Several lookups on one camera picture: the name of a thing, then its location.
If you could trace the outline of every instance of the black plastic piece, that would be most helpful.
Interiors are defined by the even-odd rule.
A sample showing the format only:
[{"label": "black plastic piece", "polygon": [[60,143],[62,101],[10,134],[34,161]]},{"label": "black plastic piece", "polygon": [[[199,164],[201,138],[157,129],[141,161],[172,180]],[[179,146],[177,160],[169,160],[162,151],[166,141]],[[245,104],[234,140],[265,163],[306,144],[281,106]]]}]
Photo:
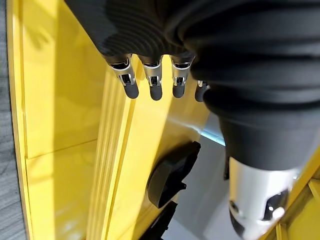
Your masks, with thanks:
[{"label": "black plastic piece", "polygon": [[223,180],[229,180],[230,178],[230,157],[225,156]]},{"label": "black plastic piece", "polygon": [[134,82],[133,85],[127,84],[126,86],[123,86],[123,87],[124,87],[124,91],[125,91],[126,95],[128,96],[128,98],[136,99],[138,97],[139,89],[138,89],[138,85],[136,82]]},{"label": "black plastic piece", "polygon": [[243,234],[245,232],[245,228],[244,226],[242,226],[236,219],[235,217],[233,216],[233,214],[231,213],[231,211],[229,210],[229,214],[230,214],[230,219],[231,219],[231,223],[232,223],[232,226],[235,230],[235,232],[238,234],[239,237],[243,237]]},{"label": "black plastic piece", "polygon": [[280,192],[277,195],[270,197],[266,201],[264,216],[262,220],[270,221],[273,217],[274,210],[280,207],[285,209],[287,207],[288,198],[289,198],[289,191],[287,189]]},{"label": "black plastic piece", "polygon": [[161,240],[164,232],[168,230],[177,205],[174,201],[169,202],[139,240]]},{"label": "black plastic piece", "polygon": [[177,99],[181,98],[185,94],[185,86],[186,85],[181,85],[178,84],[177,86],[173,86],[172,88],[172,94],[174,97]]},{"label": "black plastic piece", "polygon": [[162,98],[162,87],[154,84],[150,86],[150,96],[153,100],[158,101]]},{"label": "black plastic piece", "polygon": [[204,101],[204,94],[208,90],[208,84],[203,82],[202,86],[196,85],[194,98],[197,102],[202,103]]},{"label": "black plastic piece", "polygon": [[157,208],[162,208],[180,190],[186,189],[182,180],[194,166],[200,148],[200,143],[189,142],[159,160],[147,185],[148,198]]}]

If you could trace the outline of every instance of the yellow surface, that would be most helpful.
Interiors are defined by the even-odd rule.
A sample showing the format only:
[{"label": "yellow surface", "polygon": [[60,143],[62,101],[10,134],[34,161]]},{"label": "yellow surface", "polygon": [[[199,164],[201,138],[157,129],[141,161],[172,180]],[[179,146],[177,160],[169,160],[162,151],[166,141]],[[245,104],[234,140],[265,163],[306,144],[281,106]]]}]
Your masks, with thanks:
[{"label": "yellow surface", "polygon": [[320,180],[311,179],[308,185],[312,192],[313,197],[315,198],[316,201],[318,201],[320,205]]},{"label": "yellow surface", "polygon": [[[121,86],[106,82],[103,104],[109,107],[102,107],[87,240],[138,239],[161,211],[146,195],[154,164],[175,146],[198,140],[207,121],[208,110],[195,101],[196,81],[187,81],[182,98],[173,97],[168,56],[162,59],[159,101],[151,99],[140,63],[135,72],[139,85],[135,100],[124,100]],[[110,89],[118,93],[112,103],[107,97]]]},{"label": "yellow surface", "polygon": [[95,140],[27,161],[35,240],[85,239],[96,146]]},{"label": "yellow surface", "polygon": [[278,223],[275,227],[277,240],[288,240],[287,226]]},{"label": "yellow surface", "polygon": [[31,240],[85,236],[106,63],[62,0],[7,1],[21,201]]},{"label": "yellow surface", "polygon": [[62,0],[21,0],[27,157],[97,139],[106,63]]},{"label": "yellow surface", "polygon": [[33,240],[31,230],[31,212],[25,159],[25,134],[23,111],[23,61],[22,61],[22,24],[21,9],[18,0],[7,1],[7,46],[8,68],[10,77],[10,98],[12,124],[14,131],[14,147],[19,176],[19,187],[26,234]]},{"label": "yellow surface", "polygon": [[315,198],[310,199],[303,210],[288,226],[289,240],[319,240],[320,204]]}]

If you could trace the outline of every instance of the robotic arm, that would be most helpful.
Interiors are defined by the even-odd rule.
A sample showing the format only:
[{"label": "robotic arm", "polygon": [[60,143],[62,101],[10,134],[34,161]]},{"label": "robotic arm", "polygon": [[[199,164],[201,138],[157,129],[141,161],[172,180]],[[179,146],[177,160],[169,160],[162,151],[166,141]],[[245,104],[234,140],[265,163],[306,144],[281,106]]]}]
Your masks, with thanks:
[{"label": "robotic arm", "polygon": [[128,97],[139,95],[132,53],[155,101],[162,55],[177,98],[191,66],[196,99],[219,116],[233,227],[246,240],[264,234],[285,213],[320,126],[320,0],[65,2]]}]

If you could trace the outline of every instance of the wooden floor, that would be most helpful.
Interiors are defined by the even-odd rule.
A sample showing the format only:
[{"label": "wooden floor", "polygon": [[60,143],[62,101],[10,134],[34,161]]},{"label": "wooden floor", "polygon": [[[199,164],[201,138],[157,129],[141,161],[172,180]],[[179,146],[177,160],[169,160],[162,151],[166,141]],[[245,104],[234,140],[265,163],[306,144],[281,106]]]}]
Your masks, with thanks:
[{"label": "wooden floor", "polygon": [[6,0],[0,0],[0,240],[25,240],[10,108]]}]

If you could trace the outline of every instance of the black rubber fingertip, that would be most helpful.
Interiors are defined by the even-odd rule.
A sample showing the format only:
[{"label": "black rubber fingertip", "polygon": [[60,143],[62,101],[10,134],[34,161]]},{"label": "black rubber fingertip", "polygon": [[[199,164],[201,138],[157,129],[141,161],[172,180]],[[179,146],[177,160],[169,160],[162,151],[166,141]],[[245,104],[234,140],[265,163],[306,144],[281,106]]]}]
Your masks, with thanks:
[{"label": "black rubber fingertip", "polygon": [[176,97],[177,99],[181,98],[185,93],[185,86],[182,86],[182,85],[173,86],[172,93],[173,93],[173,96]]},{"label": "black rubber fingertip", "polygon": [[153,100],[158,101],[162,98],[162,87],[160,86],[150,86],[150,96]]},{"label": "black rubber fingertip", "polygon": [[204,101],[204,94],[207,89],[208,88],[206,85],[203,85],[202,87],[200,87],[199,85],[196,86],[194,98],[197,102],[202,103]]},{"label": "black rubber fingertip", "polygon": [[131,99],[136,99],[139,95],[139,89],[136,82],[133,85],[124,86],[124,91],[128,98]]}]

